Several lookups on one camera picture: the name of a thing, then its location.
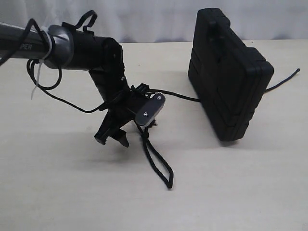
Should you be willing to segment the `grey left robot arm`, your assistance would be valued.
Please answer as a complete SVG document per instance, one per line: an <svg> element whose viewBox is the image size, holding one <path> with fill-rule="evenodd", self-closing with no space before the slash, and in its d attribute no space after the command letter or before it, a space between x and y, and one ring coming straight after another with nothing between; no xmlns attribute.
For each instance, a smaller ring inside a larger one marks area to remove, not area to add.
<svg viewBox="0 0 308 231"><path fill-rule="evenodd" d="M113 38L96 36L91 31L93 24L93 20L87 24L82 21L76 25L62 23L44 31L33 19L25 28L3 23L0 25L0 61L27 59L31 77L39 62L59 72L88 71L103 99L100 109L107 111L95 139L105 144L111 137L128 147L122 127L134 118L137 107L147 98L128 86L122 46Z"/></svg>

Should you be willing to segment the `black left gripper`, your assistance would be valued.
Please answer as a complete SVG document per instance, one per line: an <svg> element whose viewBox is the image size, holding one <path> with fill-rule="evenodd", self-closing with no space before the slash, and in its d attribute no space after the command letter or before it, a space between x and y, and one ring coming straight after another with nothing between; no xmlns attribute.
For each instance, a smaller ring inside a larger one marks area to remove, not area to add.
<svg viewBox="0 0 308 231"><path fill-rule="evenodd" d="M122 46L113 38L96 38L98 44L98 56L95 58L99 65L89 70L89 74L98 89L104 104L100 110L108 109L102 121L95 140L106 144L106 140L112 134L115 120L131 120L133 116L149 100L149 86L140 84L138 87L129 87L125 77ZM117 127L116 140L124 147L129 147L127 133Z"/></svg>

